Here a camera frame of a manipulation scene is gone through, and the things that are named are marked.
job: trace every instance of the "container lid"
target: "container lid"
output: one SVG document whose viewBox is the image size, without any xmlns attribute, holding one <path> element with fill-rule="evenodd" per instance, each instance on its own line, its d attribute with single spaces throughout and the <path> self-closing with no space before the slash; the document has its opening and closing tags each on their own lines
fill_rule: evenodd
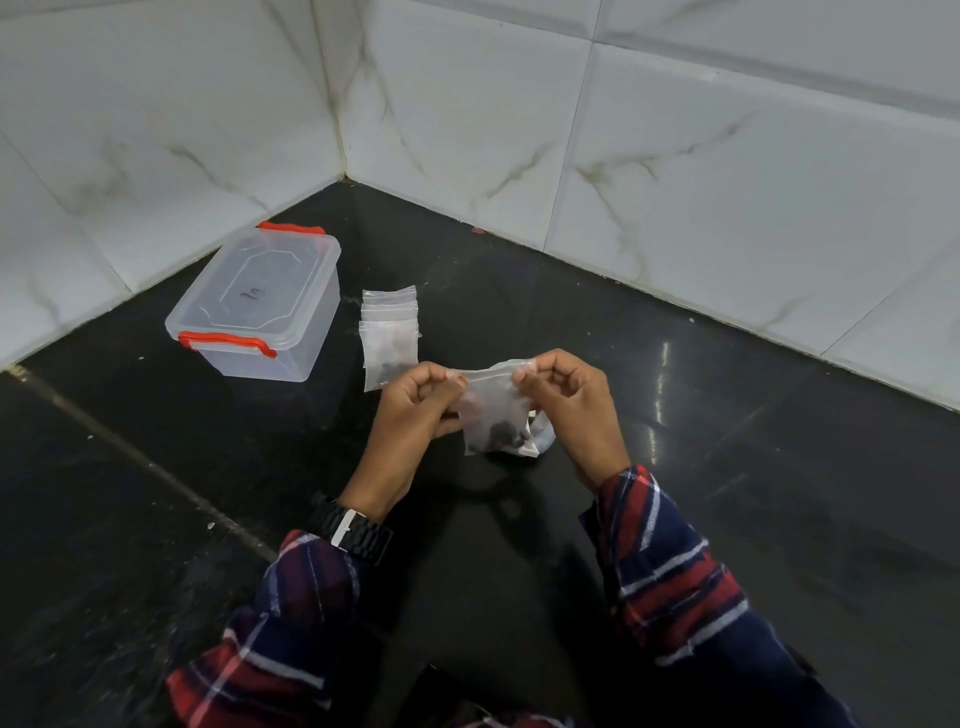
<svg viewBox="0 0 960 728">
<path fill-rule="evenodd" d="M 223 333 L 290 349 L 306 331 L 339 257 L 340 243 L 329 235 L 246 231 L 206 264 L 167 317 L 167 331 L 175 339 L 185 332 Z"/>
</svg>

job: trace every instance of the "plastic container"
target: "plastic container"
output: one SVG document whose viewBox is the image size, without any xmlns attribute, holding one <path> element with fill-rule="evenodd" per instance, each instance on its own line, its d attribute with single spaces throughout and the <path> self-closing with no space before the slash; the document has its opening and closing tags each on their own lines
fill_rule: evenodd
<svg viewBox="0 0 960 728">
<path fill-rule="evenodd" d="M 167 317 L 167 331 L 226 376 L 305 381 L 340 303 L 340 243 L 263 224 L 231 241 Z"/>
</svg>

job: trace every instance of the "wristwatch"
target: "wristwatch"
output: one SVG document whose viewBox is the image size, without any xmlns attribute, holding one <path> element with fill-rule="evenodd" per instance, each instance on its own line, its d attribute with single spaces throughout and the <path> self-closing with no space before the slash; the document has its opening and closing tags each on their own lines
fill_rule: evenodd
<svg viewBox="0 0 960 728">
<path fill-rule="evenodd" d="M 352 508 L 344 508 L 333 498 L 317 506 L 309 522 L 310 531 L 330 541 L 341 551 L 374 565 L 380 563 L 394 532 L 374 523 Z"/>
</svg>

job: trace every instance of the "black granite floor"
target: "black granite floor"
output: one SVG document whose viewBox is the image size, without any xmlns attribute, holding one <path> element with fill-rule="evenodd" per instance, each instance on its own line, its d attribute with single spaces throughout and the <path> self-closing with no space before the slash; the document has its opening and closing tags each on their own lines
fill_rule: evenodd
<svg viewBox="0 0 960 728">
<path fill-rule="evenodd" d="M 304 384 L 221 377 L 169 338 L 203 262 L 24 362 L 104 430 L 0 376 L 0 724 L 170 722 L 162 678 L 216 640 L 269 550 L 172 482 L 276 547 L 366 440 L 361 288 L 411 283 L 421 358 L 480 368 L 562 347 L 605 369 L 633 455 L 865 724 L 960 723 L 960 416 L 363 186 L 277 220 L 344 250 Z M 607 667 L 576 520 L 587 493 L 559 448 L 462 448 L 435 444 L 391 516 L 340 722 L 389 725 L 432 662 L 482 699 L 612 724 L 626 678 Z M 656 700 L 644 689 L 628 695 Z"/>
</svg>

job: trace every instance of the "hand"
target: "hand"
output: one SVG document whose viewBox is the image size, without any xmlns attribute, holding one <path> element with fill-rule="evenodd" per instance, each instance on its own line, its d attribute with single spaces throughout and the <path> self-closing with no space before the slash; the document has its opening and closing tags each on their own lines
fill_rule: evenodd
<svg viewBox="0 0 960 728">
<path fill-rule="evenodd" d="M 514 384 L 546 412 L 591 490 L 633 464 L 616 420 L 607 376 L 599 369 L 555 349 L 534 359 L 531 369 L 516 370 Z"/>
<path fill-rule="evenodd" d="M 464 378 L 430 362 L 384 387 L 367 448 L 338 498 L 340 504 L 383 522 L 410 490 L 430 441 L 461 428 L 458 418 L 444 414 L 466 388 Z"/>
</svg>

